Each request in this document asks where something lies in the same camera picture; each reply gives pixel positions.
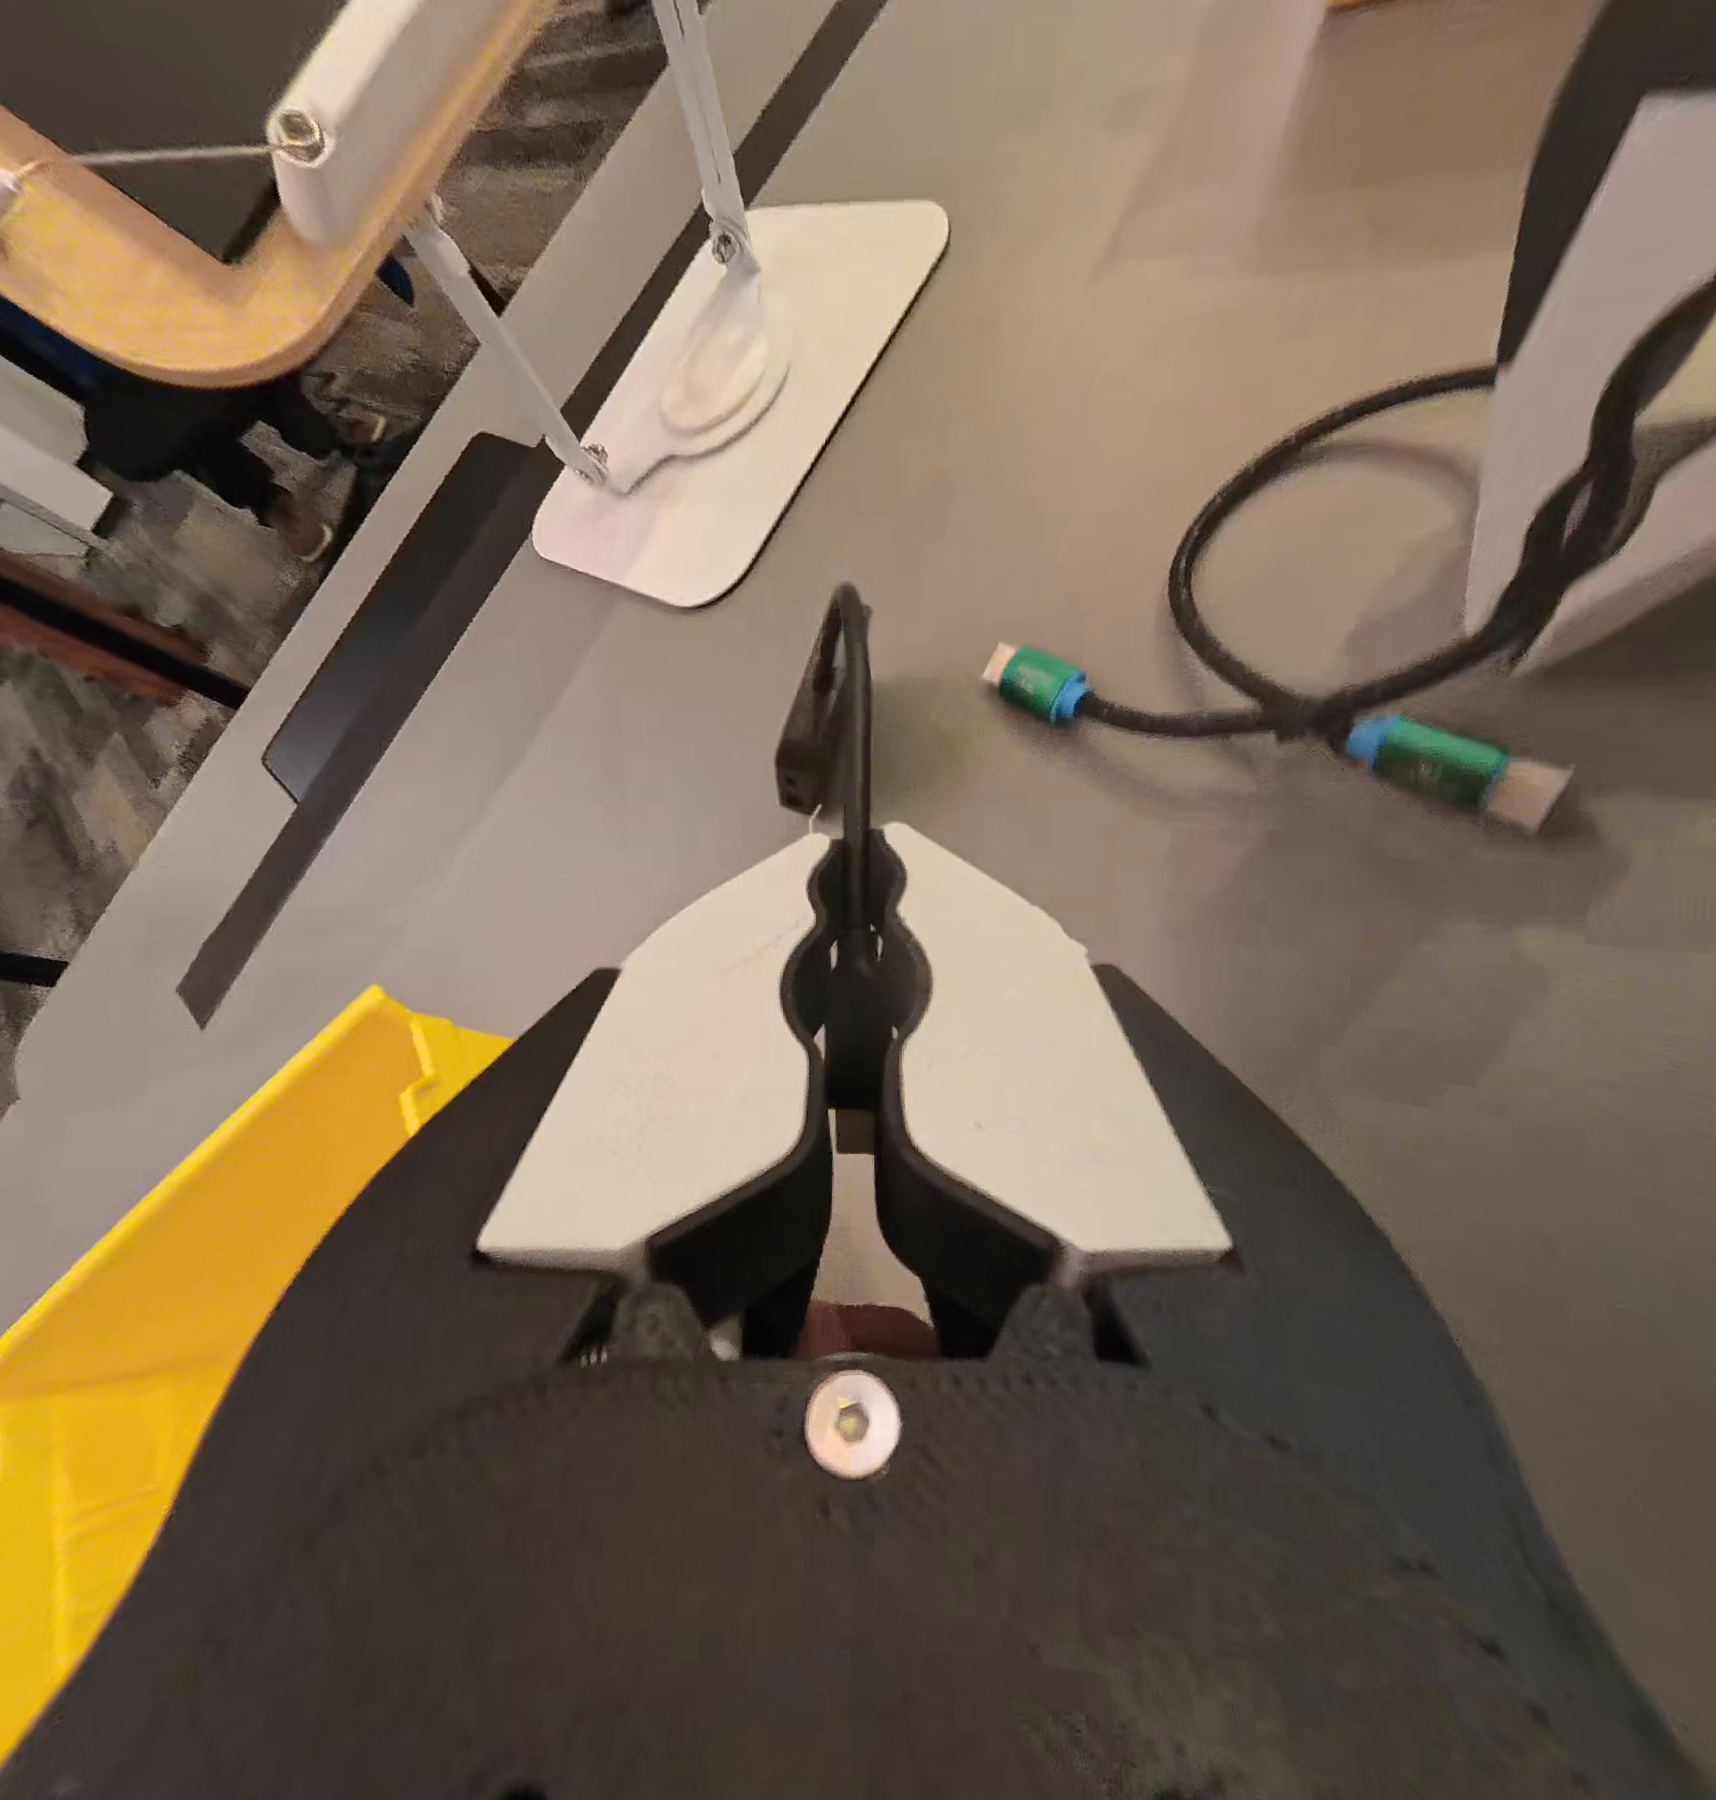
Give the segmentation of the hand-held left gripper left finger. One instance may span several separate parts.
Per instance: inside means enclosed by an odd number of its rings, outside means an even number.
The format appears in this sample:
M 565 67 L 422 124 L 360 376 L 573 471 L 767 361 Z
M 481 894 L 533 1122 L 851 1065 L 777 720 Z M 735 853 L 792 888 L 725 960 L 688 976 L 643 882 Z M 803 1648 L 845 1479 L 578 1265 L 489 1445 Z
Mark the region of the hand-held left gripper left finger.
M 625 960 L 480 1229 L 497 1265 L 634 1272 L 777 1168 L 810 1113 L 783 975 L 815 931 L 817 832 L 695 898 Z

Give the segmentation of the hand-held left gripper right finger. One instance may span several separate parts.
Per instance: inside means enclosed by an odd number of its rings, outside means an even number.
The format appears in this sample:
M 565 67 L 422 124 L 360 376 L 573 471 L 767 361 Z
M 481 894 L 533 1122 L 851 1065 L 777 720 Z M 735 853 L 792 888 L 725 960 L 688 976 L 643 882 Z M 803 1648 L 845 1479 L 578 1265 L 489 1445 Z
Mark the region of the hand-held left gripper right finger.
M 1031 1225 L 1061 1277 L 1222 1260 L 1230 1229 L 1085 944 L 911 827 L 884 841 L 893 918 L 925 964 L 898 1056 L 910 1147 Z

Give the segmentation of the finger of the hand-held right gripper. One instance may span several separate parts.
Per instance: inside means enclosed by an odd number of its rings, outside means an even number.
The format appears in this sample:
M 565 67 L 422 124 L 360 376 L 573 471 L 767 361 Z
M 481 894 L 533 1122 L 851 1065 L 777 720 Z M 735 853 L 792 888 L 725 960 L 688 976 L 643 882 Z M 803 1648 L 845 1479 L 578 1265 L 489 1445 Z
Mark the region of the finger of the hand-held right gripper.
M 1516 613 L 1521 536 L 1578 455 L 1589 398 L 1632 339 L 1716 278 L 1716 92 L 1636 112 L 1519 355 L 1495 376 L 1466 627 Z
M 1583 425 L 1521 536 L 1521 672 L 1572 659 L 1716 575 L 1716 278 L 1632 339 Z

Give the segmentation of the black adapter hub with cable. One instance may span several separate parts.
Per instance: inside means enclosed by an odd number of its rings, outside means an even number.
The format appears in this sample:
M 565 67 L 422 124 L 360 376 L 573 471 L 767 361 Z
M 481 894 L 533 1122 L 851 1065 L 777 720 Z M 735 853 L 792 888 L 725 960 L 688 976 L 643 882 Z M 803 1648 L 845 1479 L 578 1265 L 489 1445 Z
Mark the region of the black adapter hub with cable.
M 782 721 L 773 753 L 780 804 L 801 818 L 834 807 L 839 821 L 838 898 L 822 1048 L 834 1139 L 871 1153 L 891 1023 L 869 885 L 871 675 L 869 612 L 834 590 L 815 648 Z

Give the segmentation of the yellow plastic bin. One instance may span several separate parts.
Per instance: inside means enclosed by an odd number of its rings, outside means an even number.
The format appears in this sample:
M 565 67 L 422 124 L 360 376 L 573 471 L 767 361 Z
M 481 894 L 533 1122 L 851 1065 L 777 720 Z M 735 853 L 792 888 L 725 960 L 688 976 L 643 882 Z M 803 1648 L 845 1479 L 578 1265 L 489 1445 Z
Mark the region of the yellow plastic bin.
M 285 1289 L 506 1048 L 364 990 L 1 1332 L 0 1766 L 138 1573 Z

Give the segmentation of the grey panel with wooden rim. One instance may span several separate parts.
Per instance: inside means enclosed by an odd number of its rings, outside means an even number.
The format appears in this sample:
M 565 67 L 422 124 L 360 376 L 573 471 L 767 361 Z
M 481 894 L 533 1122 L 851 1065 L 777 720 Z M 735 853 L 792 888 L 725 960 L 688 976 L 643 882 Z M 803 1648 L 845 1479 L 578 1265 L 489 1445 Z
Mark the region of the grey panel with wooden rim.
M 96 359 L 194 390 L 292 373 L 344 328 L 552 5 L 346 5 L 275 106 L 278 210 L 234 263 L 0 106 L 0 295 Z

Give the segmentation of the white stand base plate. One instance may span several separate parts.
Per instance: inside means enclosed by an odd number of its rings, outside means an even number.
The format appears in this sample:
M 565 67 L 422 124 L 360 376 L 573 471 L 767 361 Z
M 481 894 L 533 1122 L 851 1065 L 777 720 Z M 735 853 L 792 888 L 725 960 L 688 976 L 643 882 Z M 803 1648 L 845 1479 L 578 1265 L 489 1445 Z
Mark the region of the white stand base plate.
M 675 612 L 752 572 L 950 241 L 932 199 L 761 207 L 753 255 L 698 249 L 533 526 L 550 565 Z

